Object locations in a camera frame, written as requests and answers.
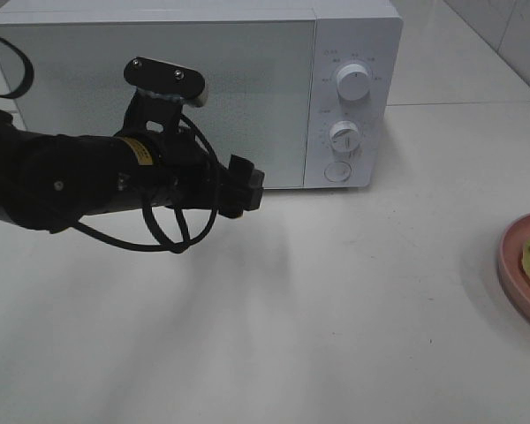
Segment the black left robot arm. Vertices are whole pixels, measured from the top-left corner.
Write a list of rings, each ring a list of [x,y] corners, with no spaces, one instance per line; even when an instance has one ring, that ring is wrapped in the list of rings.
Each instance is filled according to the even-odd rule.
[[[216,208],[237,218],[261,204],[265,175],[247,159],[212,160],[184,125],[170,136],[127,129],[113,136],[17,129],[0,110],[0,220],[60,232],[83,216],[153,207]]]

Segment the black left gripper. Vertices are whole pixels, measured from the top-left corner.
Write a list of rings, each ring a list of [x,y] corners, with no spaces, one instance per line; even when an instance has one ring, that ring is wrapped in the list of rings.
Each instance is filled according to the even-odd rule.
[[[260,207],[265,173],[251,161],[231,155],[228,172],[240,185],[226,184],[226,169],[200,131],[192,127],[179,127],[170,135],[149,131],[148,139],[157,153],[151,206],[217,208],[220,216],[230,219]]]

